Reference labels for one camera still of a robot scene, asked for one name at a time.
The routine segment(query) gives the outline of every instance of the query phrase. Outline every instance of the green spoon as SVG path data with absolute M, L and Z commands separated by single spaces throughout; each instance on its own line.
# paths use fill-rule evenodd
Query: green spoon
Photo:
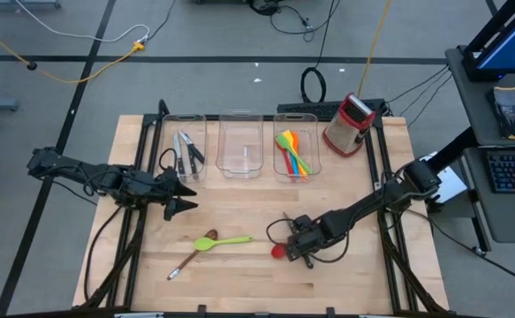
M 228 238 L 221 240 L 213 240 L 212 238 L 197 238 L 194 241 L 194 248 L 199 251 L 208 251 L 210 248 L 220 244 L 247 243 L 251 242 L 254 237 L 245 235 L 239 238 Z
M 299 155 L 292 149 L 291 143 L 284 137 L 282 134 L 278 135 L 276 137 L 276 143 L 278 143 L 279 146 L 282 148 L 285 148 L 288 152 L 290 152 L 294 157 L 296 158 L 296 161 L 300 163 L 302 166 L 302 169 L 307 172 L 307 174 L 310 174 L 310 168 L 308 168 L 308 165 L 304 162 L 304 160 L 300 159 Z

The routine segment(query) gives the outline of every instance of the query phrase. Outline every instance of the black desk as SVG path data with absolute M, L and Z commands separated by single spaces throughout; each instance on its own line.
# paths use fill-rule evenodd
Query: black desk
M 458 49 L 445 52 L 453 79 L 458 87 L 461 101 L 466 109 L 471 127 L 438 153 L 443 163 L 452 163 L 461 156 L 464 173 L 469 182 L 469 196 L 472 199 L 475 216 L 473 227 L 479 240 L 479 247 L 489 251 L 482 214 L 487 219 L 492 238 L 497 242 L 515 243 L 515 193 L 493 193 L 488 182 L 485 162 L 477 147 L 515 147 L 515 140 L 501 137 L 495 115 L 485 93 L 494 86 L 515 87 L 515 74 L 505 76 L 497 83 L 473 83 L 465 73 Z

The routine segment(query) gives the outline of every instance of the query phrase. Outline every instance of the yellow cable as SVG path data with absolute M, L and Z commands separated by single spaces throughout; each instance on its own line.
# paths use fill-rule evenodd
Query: yellow cable
M 14 52 L 12 49 L 10 49 L 6 44 L 4 44 L 2 41 L 0 41 L 0 46 L 3 47 L 6 51 L 8 51 L 8 53 L 12 54 L 13 56 L 15 56 L 21 63 L 25 64 L 26 66 L 30 65 L 30 62 L 27 61 L 25 58 L 21 57 L 18 53 Z M 37 70 L 39 73 L 51 78 L 51 79 L 54 79 L 54 80 L 57 80 L 61 83 L 65 83 L 65 84 L 78 84 L 78 83 L 83 83 L 83 82 L 86 82 L 88 80 L 91 80 L 93 78 L 95 78 L 96 76 L 100 75 L 102 72 L 106 71 L 109 67 L 115 65 L 115 64 L 118 64 L 120 62 L 122 62 L 123 60 L 127 59 L 131 54 L 139 51 L 139 50 L 144 50 L 145 49 L 145 46 L 139 42 L 134 42 L 133 43 L 133 49 L 130 50 L 127 54 L 125 54 L 124 56 L 120 57 L 119 59 L 117 59 L 116 61 L 114 62 L 111 62 L 109 64 L 106 64 L 103 68 L 100 69 L 100 71 L 88 76 L 87 78 L 85 79 L 75 79 L 75 80 L 67 80 L 67 79 L 59 79 L 58 77 L 54 76 L 54 75 L 51 75 L 49 72 L 46 72 L 46 71 L 42 71 L 42 70 Z
M 377 45 L 377 41 L 379 41 L 379 34 L 381 34 L 382 25 L 384 24 L 384 20 L 387 18 L 387 13 L 389 12 L 390 2 L 392 0 L 387 0 L 387 4 L 384 6 L 384 13 L 382 14 L 381 22 L 379 22 L 379 27 L 377 28 L 377 32 L 375 33 L 375 38 L 373 39 L 373 44 L 371 45 L 371 53 L 369 54 L 369 58 L 367 59 L 367 63 L 365 64 L 365 70 L 363 70 L 363 76 L 361 77 L 360 88 L 357 90 L 357 97 L 361 96 L 361 89 L 363 88 L 363 82 L 365 82 L 365 78 L 367 77 L 367 70 L 371 65 L 371 58 L 375 53 L 375 46 Z

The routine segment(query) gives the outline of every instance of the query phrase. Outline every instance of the wooden table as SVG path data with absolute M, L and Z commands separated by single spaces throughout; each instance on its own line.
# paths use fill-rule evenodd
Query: wooden table
M 141 120 L 142 116 L 120 117 L 110 163 L 133 163 Z M 413 159 L 408 131 L 403 118 L 386 117 L 383 122 L 390 161 L 395 170 Z M 319 132 L 325 125 L 319 124 Z M 309 184 L 280 183 L 272 169 L 272 123 L 265 122 L 261 176 L 228 179 L 215 165 L 218 128 L 217 121 L 208 121 L 205 180 L 198 185 L 188 185 L 198 192 L 196 197 L 188 200 L 192 199 L 200 206 L 174 216 L 171 222 L 163 220 L 163 207 L 149 206 L 132 310 L 195 312 L 198 305 L 204 304 L 213 313 L 321 314 L 325 313 L 326 307 L 334 307 L 338 314 L 391 314 L 375 214 L 355 225 L 350 233 L 350 248 L 343 260 L 334 264 L 316 263 L 312 270 L 300 260 L 273 259 L 270 256 L 272 244 L 265 235 L 265 227 L 283 217 L 283 212 L 291 217 L 308 214 L 314 218 L 330 209 L 348 207 L 370 194 L 373 189 L 365 148 L 351 158 L 342 158 L 320 139 L 322 172 L 318 178 Z M 381 171 L 375 130 L 373 133 Z M 99 200 L 90 240 L 115 209 L 111 198 Z M 413 209 L 426 213 L 419 202 L 413 204 Z M 90 291 L 100 284 L 113 265 L 122 215 L 104 230 L 96 244 Z M 409 213 L 402 219 L 413 272 L 437 303 L 447 308 L 428 222 Z M 169 273 L 193 251 L 193 241 L 212 228 L 218 230 L 220 238 L 250 234 L 254 236 L 254 242 L 219 246 L 199 254 L 175 279 L 167 281 Z M 289 234 L 284 223 L 272 231 L 273 237 L 278 239 Z M 333 258 L 343 247 L 342 242 L 318 255 Z M 83 262 L 73 301 L 75 305 L 84 301 L 84 265 Z M 125 284 L 126 272 L 120 277 L 120 286 Z M 402 308 L 407 308 L 404 280 L 398 270 L 397 273 Z M 120 287 L 117 303 L 121 303 L 123 293 L 124 288 Z

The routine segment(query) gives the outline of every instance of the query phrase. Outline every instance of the clear plastic bin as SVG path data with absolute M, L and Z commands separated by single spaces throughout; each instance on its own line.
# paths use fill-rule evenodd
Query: clear plastic bin
M 284 159 L 284 151 L 276 143 L 276 137 L 287 130 L 298 135 L 299 144 L 298 149 L 295 150 L 297 150 L 300 159 L 310 168 L 310 173 L 305 177 L 289 172 Z M 318 146 L 318 118 L 312 114 L 277 114 L 273 118 L 273 133 L 273 167 L 276 172 L 276 179 L 280 182 L 292 183 L 313 181 L 322 171 Z M 286 151 L 286 154 L 289 163 L 291 163 L 290 153 Z
M 189 146 L 180 132 L 184 133 L 188 139 L 193 142 L 193 146 L 198 149 L 200 155 L 204 158 L 204 163 L 196 158 L 194 152 L 189 151 Z M 174 136 L 178 137 L 178 144 L 180 146 L 180 154 L 184 173 L 179 171 L 177 164 L 177 172 L 179 179 L 183 183 L 192 183 L 202 181 L 206 177 L 207 165 L 207 151 L 206 145 L 208 144 L 208 134 L 206 129 L 206 117 L 204 115 L 167 115 L 163 118 L 163 130 L 161 139 L 159 140 L 159 149 L 157 158 L 163 151 L 168 148 L 175 148 Z M 168 151 L 164 157 L 161 158 L 160 164 L 163 167 L 173 166 L 174 155 L 172 151 Z M 160 164 L 157 163 L 157 173 L 163 173 Z
M 257 178 L 263 167 L 263 115 L 254 110 L 220 114 L 216 167 L 227 178 Z

